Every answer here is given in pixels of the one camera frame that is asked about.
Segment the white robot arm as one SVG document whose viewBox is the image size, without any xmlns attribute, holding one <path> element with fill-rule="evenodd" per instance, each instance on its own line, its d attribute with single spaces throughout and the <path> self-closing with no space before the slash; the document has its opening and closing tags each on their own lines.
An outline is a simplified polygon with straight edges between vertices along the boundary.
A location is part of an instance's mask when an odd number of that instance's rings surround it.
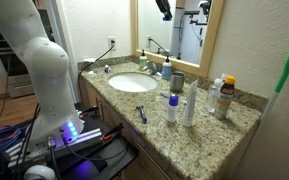
<svg viewBox="0 0 289 180">
<path fill-rule="evenodd" d="M 0 33 L 25 64 L 42 109 L 34 123 L 29 148 L 37 150 L 49 135 L 58 144 L 74 139 L 84 128 L 69 88 L 69 57 L 49 40 L 31 0 L 0 0 Z"/>
</svg>

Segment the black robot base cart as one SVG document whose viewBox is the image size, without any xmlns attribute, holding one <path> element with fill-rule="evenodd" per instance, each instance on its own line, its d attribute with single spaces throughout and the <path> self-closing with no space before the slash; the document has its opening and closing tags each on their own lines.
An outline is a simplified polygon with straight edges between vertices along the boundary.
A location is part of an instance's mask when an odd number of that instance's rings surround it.
<svg viewBox="0 0 289 180">
<path fill-rule="evenodd" d="M 57 166 L 63 178 L 71 179 L 84 168 L 86 162 L 94 165 L 97 171 L 83 174 L 84 178 L 111 180 L 131 164 L 139 151 L 120 134 L 122 124 L 109 128 L 97 116 L 98 107 L 75 104 L 76 113 L 84 129 L 79 132 L 73 120 L 62 123 L 57 129 L 43 135 L 39 140 L 30 136 L 4 152 L 8 167 L 19 171 L 21 167 L 50 162 L 58 159 Z"/>
</svg>

